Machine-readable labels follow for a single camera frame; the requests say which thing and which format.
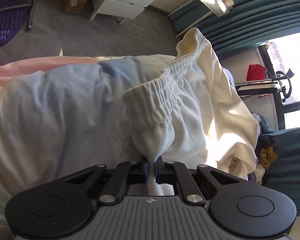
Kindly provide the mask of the pile of clothes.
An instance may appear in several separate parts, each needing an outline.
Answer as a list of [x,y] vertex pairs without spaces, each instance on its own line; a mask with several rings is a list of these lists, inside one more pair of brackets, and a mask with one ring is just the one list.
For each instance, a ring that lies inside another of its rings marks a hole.
[[253,113],[252,116],[259,125],[258,141],[255,148],[257,167],[252,173],[247,175],[247,178],[250,182],[261,185],[266,171],[278,158],[278,155],[274,152],[274,140],[270,137],[270,134],[275,132],[275,130],[270,128],[269,123],[262,115]]

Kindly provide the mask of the pink white bed duvet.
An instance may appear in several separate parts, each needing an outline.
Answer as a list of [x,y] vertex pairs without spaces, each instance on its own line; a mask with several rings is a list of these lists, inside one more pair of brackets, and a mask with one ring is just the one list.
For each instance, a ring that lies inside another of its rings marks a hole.
[[13,77],[0,89],[0,239],[15,194],[95,164],[139,160],[122,95],[160,76],[173,56],[67,63]]

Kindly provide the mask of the teal curtain near corner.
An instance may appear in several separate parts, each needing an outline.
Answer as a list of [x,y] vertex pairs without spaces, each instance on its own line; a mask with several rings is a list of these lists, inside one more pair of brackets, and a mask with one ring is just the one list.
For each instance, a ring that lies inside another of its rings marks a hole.
[[262,185],[290,197],[300,216],[300,127],[267,134],[278,158],[264,175]]

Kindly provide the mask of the red bag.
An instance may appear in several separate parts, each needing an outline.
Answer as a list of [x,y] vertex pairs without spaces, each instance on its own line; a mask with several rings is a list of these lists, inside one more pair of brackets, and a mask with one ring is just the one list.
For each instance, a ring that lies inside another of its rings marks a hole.
[[267,69],[260,64],[250,64],[247,71],[246,81],[265,80]]

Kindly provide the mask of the dark framed window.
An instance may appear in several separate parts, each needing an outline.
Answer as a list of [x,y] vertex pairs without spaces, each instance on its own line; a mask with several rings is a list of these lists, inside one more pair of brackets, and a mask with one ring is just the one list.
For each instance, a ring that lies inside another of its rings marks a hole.
[[300,127],[300,33],[275,38],[258,47],[269,76],[278,81],[280,92],[273,95],[279,129]]

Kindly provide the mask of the teal curtain near desk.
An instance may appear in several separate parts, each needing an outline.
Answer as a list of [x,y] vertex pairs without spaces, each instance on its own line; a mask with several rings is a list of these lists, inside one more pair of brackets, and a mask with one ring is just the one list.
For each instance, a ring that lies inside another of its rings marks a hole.
[[223,16],[195,25],[223,60],[268,40],[300,33],[300,0],[233,0]]

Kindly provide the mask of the folding trolley metal frame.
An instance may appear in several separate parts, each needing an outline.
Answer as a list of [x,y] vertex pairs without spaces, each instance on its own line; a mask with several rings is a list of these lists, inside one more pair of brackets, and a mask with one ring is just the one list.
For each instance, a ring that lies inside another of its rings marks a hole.
[[291,69],[287,73],[277,71],[270,79],[235,83],[235,88],[239,96],[281,93],[284,97],[281,101],[285,102],[292,94],[290,79],[293,77],[294,73]]

